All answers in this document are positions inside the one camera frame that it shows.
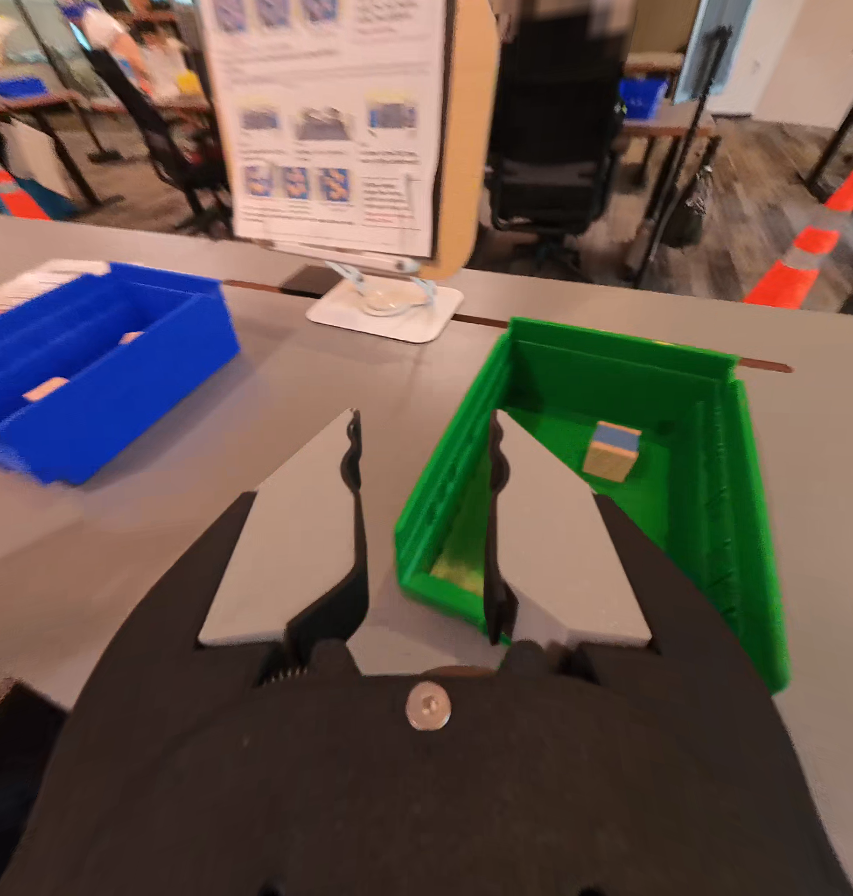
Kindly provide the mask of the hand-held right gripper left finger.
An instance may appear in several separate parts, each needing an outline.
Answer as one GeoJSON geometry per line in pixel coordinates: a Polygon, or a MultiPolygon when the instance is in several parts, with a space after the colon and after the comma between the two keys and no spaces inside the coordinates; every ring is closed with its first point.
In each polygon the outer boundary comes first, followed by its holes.
{"type": "Polygon", "coordinates": [[[312,648],[363,624],[362,448],[360,412],[345,409],[257,487],[200,644],[312,648]]]}

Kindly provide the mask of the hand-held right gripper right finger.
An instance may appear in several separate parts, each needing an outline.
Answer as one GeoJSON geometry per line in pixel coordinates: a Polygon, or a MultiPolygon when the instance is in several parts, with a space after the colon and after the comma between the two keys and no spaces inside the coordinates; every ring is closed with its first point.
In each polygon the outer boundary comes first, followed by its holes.
{"type": "Polygon", "coordinates": [[[651,631],[598,495],[501,409],[488,429],[483,604],[491,644],[645,648],[651,631]]]}

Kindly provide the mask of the green plastic bin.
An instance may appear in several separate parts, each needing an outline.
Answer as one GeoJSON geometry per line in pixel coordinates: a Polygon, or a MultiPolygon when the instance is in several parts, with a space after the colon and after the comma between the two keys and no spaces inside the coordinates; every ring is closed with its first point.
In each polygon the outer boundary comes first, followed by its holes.
{"type": "Polygon", "coordinates": [[[773,695],[792,670],[755,427],[736,356],[516,317],[395,526],[399,587],[486,632],[488,428],[501,409],[581,474],[599,422],[639,431],[621,484],[588,476],[701,589],[773,695]]]}

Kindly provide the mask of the blue plastic bin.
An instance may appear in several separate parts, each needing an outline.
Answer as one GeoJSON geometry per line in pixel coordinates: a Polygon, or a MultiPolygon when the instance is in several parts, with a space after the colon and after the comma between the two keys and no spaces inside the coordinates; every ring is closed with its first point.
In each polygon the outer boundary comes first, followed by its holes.
{"type": "Polygon", "coordinates": [[[0,315],[0,469],[82,485],[239,353],[218,280],[109,265],[0,315]]]}

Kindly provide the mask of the red orange object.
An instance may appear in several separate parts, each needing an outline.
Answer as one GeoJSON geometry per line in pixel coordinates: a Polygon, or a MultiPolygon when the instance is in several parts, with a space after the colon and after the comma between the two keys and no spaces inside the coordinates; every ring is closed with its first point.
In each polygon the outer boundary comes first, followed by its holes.
{"type": "Polygon", "coordinates": [[[785,310],[800,309],[824,261],[844,234],[853,215],[853,169],[795,237],[781,258],[743,298],[745,305],[785,310]]]}

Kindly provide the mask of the printed instruction board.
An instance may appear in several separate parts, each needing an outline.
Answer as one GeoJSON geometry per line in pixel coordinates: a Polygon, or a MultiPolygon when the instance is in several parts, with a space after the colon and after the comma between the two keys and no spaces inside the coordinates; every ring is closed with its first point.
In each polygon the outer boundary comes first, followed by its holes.
{"type": "Polygon", "coordinates": [[[490,3],[198,7],[235,234],[373,272],[455,275],[488,153],[490,3]]]}

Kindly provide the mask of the black tripod stand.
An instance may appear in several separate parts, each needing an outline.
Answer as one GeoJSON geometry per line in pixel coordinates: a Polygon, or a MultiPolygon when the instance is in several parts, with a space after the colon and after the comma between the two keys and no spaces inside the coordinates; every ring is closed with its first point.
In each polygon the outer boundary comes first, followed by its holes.
{"type": "Polygon", "coordinates": [[[701,134],[701,123],[733,43],[734,31],[733,25],[707,24],[692,35],[687,47],[685,61],[669,99],[672,110],[678,106],[687,107],[687,124],[678,135],[668,137],[667,153],[626,255],[627,282],[632,288],[643,286],[660,247],[663,231],[677,205],[679,180],[689,151],[701,134]]]}

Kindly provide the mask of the wooden top desk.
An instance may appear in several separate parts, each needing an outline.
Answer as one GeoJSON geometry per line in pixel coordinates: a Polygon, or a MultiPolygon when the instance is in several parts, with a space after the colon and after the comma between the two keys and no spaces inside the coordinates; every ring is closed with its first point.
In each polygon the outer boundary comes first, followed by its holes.
{"type": "Polygon", "coordinates": [[[645,141],[640,165],[629,165],[625,168],[631,177],[632,190],[640,192],[647,185],[651,156],[657,141],[669,140],[667,155],[660,164],[657,179],[651,189],[638,230],[645,230],[652,221],[656,220],[666,201],[672,200],[677,194],[679,180],[687,161],[687,156],[681,156],[681,153],[690,151],[697,138],[713,140],[716,136],[714,119],[707,111],[701,113],[697,126],[692,127],[692,121],[700,111],[697,100],[680,104],[676,104],[674,101],[677,80],[684,59],[685,56],[679,52],[630,52],[623,67],[625,77],[650,75],[668,78],[667,94],[659,107],[656,118],[645,122],[625,120],[621,134],[614,143],[614,147],[621,151],[619,160],[624,161],[632,141],[645,141]]]}
{"type": "Polygon", "coordinates": [[[101,198],[96,193],[61,136],[53,128],[49,119],[51,112],[66,108],[74,117],[78,118],[87,134],[95,142],[97,149],[103,151],[103,146],[97,139],[88,112],[83,105],[83,98],[74,91],[58,91],[28,98],[0,98],[0,121],[10,121],[18,116],[28,116],[40,129],[40,132],[52,140],[60,166],[71,184],[77,188],[78,194],[83,200],[79,210],[74,214],[74,218],[82,218],[97,210],[123,204],[126,201],[125,196],[112,195],[101,198]]]}

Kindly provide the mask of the orange striped traffic cone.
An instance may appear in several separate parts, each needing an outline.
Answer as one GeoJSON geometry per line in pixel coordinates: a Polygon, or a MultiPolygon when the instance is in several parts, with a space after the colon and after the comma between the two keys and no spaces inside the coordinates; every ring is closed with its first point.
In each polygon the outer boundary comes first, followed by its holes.
{"type": "Polygon", "coordinates": [[[26,193],[13,176],[0,165],[0,202],[15,218],[50,220],[38,203],[26,193]]]}

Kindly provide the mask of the dark desk frame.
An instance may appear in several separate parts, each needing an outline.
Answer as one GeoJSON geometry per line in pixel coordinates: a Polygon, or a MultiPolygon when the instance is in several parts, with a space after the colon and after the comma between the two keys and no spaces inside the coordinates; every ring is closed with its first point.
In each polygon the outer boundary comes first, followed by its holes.
{"type": "Polygon", "coordinates": [[[838,155],[843,142],[853,127],[853,104],[850,106],[846,115],[843,117],[839,126],[834,131],[831,138],[825,144],[824,149],[809,170],[808,174],[802,179],[802,184],[806,191],[817,200],[824,199],[824,187],[821,184],[823,174],[831,162],[838,155]]]}

